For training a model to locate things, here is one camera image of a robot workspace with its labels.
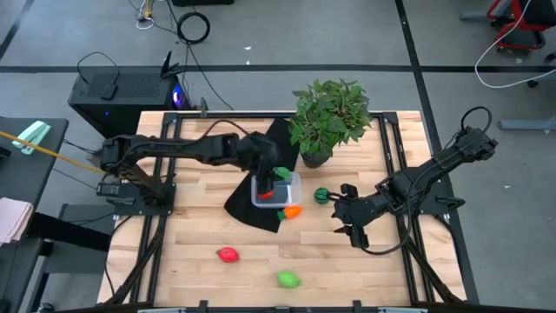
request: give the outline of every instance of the concrete floor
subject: concrete floor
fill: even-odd
[[[25,1],[32,0],[0,4],[0,42]],[[140,4],[139,0],[131,1],[135,6]],[[421,65],[471,66],[492,43],[494,31],[488,24],[461,23],[458,18],[460,10],[484,8],[489,2],[403,3]],[[212,27],[207,41],[194,46],[204,65],[411,64],[394,1],[237,0],[230,6],[197,9]],[[175,11],[181,15],[189,9]],[[154,13],[161,26],[170,27],[165,3],[155,3]],[[198,21],[188,22],[187,27],[186,36],[202,31]],[[542,51],[526,57],[492,52],[483,64],[540,65],[545,54],[556,50],[556,33],[548,31],[546,37],[548,45]],[[95,148],[101,136],[67,104],[76,78],[73,68],[65,73],[45,72],[56,66],[74,67],[95,50],[108,54],[119,65],[159,65],[168,50],[183,59],[185,49],[175,41],[163,30],[137,30],[134,10],[127,0],[34,0],[9,48],[0,56],[0,115],[67,118],[66,138]],[[85,63],[109,64],[101,57]],[[6,73],[10,66],[33,66],[38,73]],[[534,73],[485,74],[484,78],[502,84],[530,75]],[[291,90],[315,78],[337,77],[360,80],[373,110],[421,110],[411,71],[243,71],[210,72],[207,76],[237,110],[294,109]],[[194,102],[205,97],[211,109],[225,108],[200,74],[190,73],[188,80]],[[489,107],[495,122],[556,115],[554,83],[542,83],[536,89],[521,85],[490,90],[471,73],[424,73],[424,80],[443,143],[459,127],[461,115],[475,105]],[[469,121],[484,123],[482,117]],[[556,153],[554,134],[502,132],[493,126],[489,135],[500,142],[495,157],[461,167],[451,175],[454,194],[467,200],[460,216],[480,302],[556,309],[556,210],[551,192],[556,176],[551,165]],[[63,146],[62,153],[85,161],[80,150]],[[56,162],[56,168],[90,184],[99,179],[66,163]],[[38,209],[55,216],[62,203],[101,202],[93,190],[52,173]],[[43,300],[60,310],[88,307],[96,300],[100,281],[100,273],[53,276]]]

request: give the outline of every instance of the red toy apple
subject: red toy apple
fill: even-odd
[[[218,257],[225,263],[237,262],[240,259],[240,254],[234,248],[224,247],[216,252]]]

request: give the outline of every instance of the red chair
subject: red chair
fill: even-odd
[[[501,26],[494,41],[500,39],[515,26],[523,15],[523,10],[529,0],[509,0],[511,1],[512,17],[493,15],[493,11],[500,5],[501,1],[503,0],[496,0],[486,14],[488,19],[492,21],[492,25]],[[500,40],[496,46],[502,49],[538,50],[544,47],[546,43],[542,32],[553,26],[556,26],[556,10],[554,10],[552,0],[531,0],[520,24],[512,34]]]

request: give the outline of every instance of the butcher block tabletop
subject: butcher block tabletop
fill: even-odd
[[[418,166],[430,158],[420,112],[397,114],[407,166]],[[137,134],[160,136],[163,115],[164,112],[143,112]],[[272,118],[230,120],[249,132],[261,133],[273,122]],[[214,121],[184,119],[182,138],[198,138]],[[330,217],[333,204],[320,205],[313,199],[317,188],[339,192],[342,183],[357,186],[361,196],[376,192],[374,185],[387,177],[387,168],[378,121],[373,120],[371,125],[358,143],[351,141],[334,148],[334,156],[318,169],[307,168],[298,157],[295,171],[301,176],[303,212],[283,221],[277,234],[247,226],[223,208],[247,175],[245,172],[231,165],[213,167],[177,159],[175,208],[166,225],[155,306],[196,307],[200,300],[208,300],[210,307],[352,306],[353,300],[361,300],[364,306],[409,305],[401,252],[370,256],[352,248],[347,236],[333,233],[341,227],[340,220]],[[395,151],[393,132],[389,125],[387,129]],[[210,134],[227,132],[242,136],[227,123],[218,124]],[[395,153],[393,157],[399,169]],[[154,163],[154,158],[139,162],[148,173]],[[107,269],[116,289],[136,263],[143,220],[143,216],[133,216],[113,237]],[[157,222],[152,224],[151,235]],[[465,298],[449,231],[431,216],[420,216],[420,227],[428,261],[451,291]],[[400,241],[395,218],[390,214],[371,222],[365,231],[371,250],[384,250]],[[222,262],[216,251],[225,246],[237,249],[241,260]],[[145,299],[149,267],[143,272],[140,301]],[[281,288],[276,280],[276,273],[281,270],[293,271],[301,285],[291,290]],[[425,300],[415,261],[414,273],[420,299]],[[98,302],[110,296],[105,276]]]

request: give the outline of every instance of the potted plant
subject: potted plant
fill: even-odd
[[[368,98],[357,81],[346,83],[315,80],[308,90],[294,91],[297,112],[290,119],[291,143],[300,144],[303,162],[317,168],[332,156],[332,148],[349,139],[357,141],[373,119]]]

